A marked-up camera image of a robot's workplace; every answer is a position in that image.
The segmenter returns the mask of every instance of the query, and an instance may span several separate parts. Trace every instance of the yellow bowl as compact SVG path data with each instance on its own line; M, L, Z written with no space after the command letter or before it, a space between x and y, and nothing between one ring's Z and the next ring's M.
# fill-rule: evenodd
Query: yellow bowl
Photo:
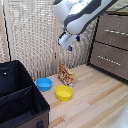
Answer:
M57 99L61 101L68 101L71 99L73 95L73 90L68 86L60 85L55 88L55 93Z

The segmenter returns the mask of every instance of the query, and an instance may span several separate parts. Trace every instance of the woven panel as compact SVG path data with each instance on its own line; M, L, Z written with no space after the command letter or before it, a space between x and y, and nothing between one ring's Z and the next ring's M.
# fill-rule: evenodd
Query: woven panel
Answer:
M52 4L47 0L8 0L13 59L20 60L34 80L52 74L55 29Z
M6 50L5 50L5 45L4 45L4 35L3 35L3 15L0 12L0 63L3 63L7 60L6 58Z
M85 64L86 60L86 53L87 53L87 48L90 43L90 37L92 34L92 29L94 26L94 21L88 25L86 31L80 35L81 41L74 41L71 44L71 47L73 48L73 51L68 51L68 50L61 50L60 47L58 48L58 63L57 67L59 66L60 63L64 63L68 68L74 68L79 65ZM62 33L62 29L59 29L58 26L58 33L57 35L59 36Z

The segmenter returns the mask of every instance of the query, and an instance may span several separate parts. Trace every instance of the plastic bowl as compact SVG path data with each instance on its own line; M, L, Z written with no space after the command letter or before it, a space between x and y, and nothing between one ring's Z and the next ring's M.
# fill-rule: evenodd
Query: plastic bowl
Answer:
M73 90L68 86L60 85L55 88L55 93L57 99L61 101L68 101L73 95Z
M36 85L40 91L48 91L51 89L52 81L49 78L39 78Z

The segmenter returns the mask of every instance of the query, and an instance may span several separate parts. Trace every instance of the wooden cabinet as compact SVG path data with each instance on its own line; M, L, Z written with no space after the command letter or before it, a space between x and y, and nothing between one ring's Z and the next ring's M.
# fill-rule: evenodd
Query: wooden cabinet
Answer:
M90 53L89 63L128 80L128 16L103 15Z

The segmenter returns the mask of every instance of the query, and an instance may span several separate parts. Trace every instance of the black bag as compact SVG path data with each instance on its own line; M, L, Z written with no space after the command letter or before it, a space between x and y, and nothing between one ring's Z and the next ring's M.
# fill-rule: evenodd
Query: black bag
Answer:
M20 61L0 64L0 128L48 128L49 111Z

